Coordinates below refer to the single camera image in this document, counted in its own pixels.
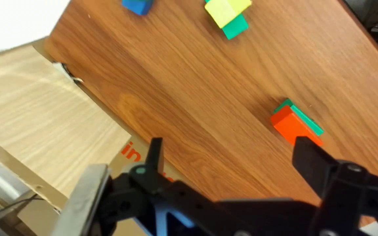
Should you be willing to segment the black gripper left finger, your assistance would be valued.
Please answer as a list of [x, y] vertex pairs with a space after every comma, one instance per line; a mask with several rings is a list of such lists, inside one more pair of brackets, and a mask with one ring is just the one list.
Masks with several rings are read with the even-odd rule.
[[145, 162], [145, 179], [150, 183], [158, 182], [163, 177], [163, 139], [153, 138]]

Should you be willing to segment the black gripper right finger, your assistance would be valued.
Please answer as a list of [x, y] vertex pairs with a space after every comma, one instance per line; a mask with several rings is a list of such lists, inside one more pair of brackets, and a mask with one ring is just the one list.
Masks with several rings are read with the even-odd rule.
[[338, 160], [308, 136], [298, 136], [292, 162], [316, 194], [325, 199], [339, 170]]

